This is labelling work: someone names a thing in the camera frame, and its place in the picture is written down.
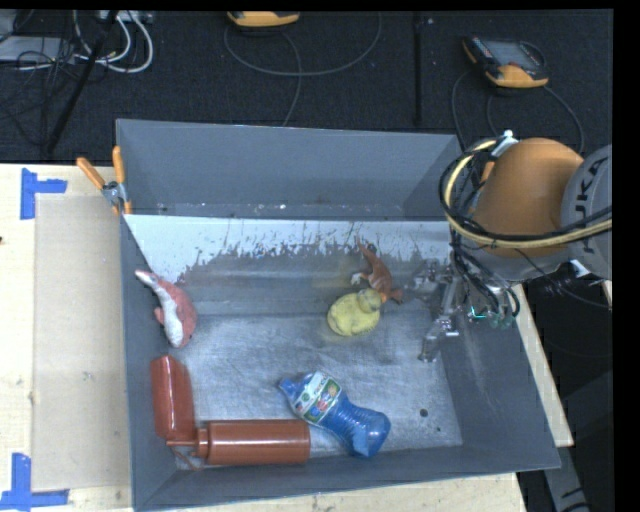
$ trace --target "blue tape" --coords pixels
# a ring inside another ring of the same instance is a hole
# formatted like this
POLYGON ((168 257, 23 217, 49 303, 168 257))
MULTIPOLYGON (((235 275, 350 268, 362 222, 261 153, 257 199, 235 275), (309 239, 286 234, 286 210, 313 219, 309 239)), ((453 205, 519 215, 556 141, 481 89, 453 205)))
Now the blue tape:
POLYGON ((69 489, 31 492, 31 458, 22 453, 11 455, 11 490, 0 495, 0 510, 30 512, 31 507, 66 505, 69 489))
POLYGON ((20 201, 20 219, 33 219, 36 216, 36 194, 62 194, 67 190, 64 180, 38 181, 38 175, 22 168, 22 192, 20 201))

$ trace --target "bottle label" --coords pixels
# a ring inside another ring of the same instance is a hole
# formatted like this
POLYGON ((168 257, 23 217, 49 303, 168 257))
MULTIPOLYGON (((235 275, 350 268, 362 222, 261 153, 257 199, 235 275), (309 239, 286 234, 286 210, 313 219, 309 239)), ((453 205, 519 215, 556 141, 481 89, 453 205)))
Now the bottle label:
POLYGON ((329 375, 316 372, 294 404, 296 413, 310 423, 319 423, 337 402, 342 388, 329 375))

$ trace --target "black floor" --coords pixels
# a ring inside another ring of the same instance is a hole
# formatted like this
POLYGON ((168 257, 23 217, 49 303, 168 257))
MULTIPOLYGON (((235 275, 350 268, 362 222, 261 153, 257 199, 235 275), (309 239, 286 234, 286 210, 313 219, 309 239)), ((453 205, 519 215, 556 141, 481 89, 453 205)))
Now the black floor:
MULTIPOLYGON (((139 73, 98 64, 79 88, 86 60, 68 64, 61 54, 36 71, 0 62, 0 161, 110 164, 118 118, 457 133, 463 146, 508 128, 585 156, 612 142, 612 9, 303 12, 285 32, 262 37, 239 33, 223 11, 154 13, 145 25, 153 59, 139 73), (534 45, 552 92, 495 96, 467 73, 461 38, 472 33, 534 45)), ((70 11, 25 9, 18 20, 18 35, 78 44, 70 11)), ((90 10, 78 12, 78 24, 90 47, 108 28, 90 10)), ((128 26, 133 52, 111 65, 132 69, 149 47, 128 26)), ((122 34, 114 26, 103 50, 122 49, 122 34)), ((588 510, 614 510, 611 312, 599 286, 575 290, 590 303, 548 288, 536 279, 528 294, 575 428, 573 462, 588 510), (585 412, 576 400, 591 388, 597 396, 585 412)), ((530 512, 554 510, 542 473, 520 482, 530 512)))

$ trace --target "water bottle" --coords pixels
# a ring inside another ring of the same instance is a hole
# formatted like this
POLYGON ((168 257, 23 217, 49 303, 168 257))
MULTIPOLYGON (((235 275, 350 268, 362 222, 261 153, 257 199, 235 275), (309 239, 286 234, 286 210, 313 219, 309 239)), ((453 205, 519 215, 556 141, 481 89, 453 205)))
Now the water bottle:
POLYGON ((278 386, 298 417, 335 434, 351 455, 372 457, 389 435, 391 422, 386 415, 352 404, 342 386, 325 372, 284 378, 278 386))

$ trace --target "pink plush fish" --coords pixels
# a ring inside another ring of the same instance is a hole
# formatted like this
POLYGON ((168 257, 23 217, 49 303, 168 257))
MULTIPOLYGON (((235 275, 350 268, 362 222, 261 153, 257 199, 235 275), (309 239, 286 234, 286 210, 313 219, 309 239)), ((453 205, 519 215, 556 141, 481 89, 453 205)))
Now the pink plush fish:
POLYGON ((198 320, 196 308, 187 293, 152 272, 136 270, 135 274, 158 296, 162 307, 155 308, 153 313, 164 326, 171 346, 184 347, 191 339, 198 320))

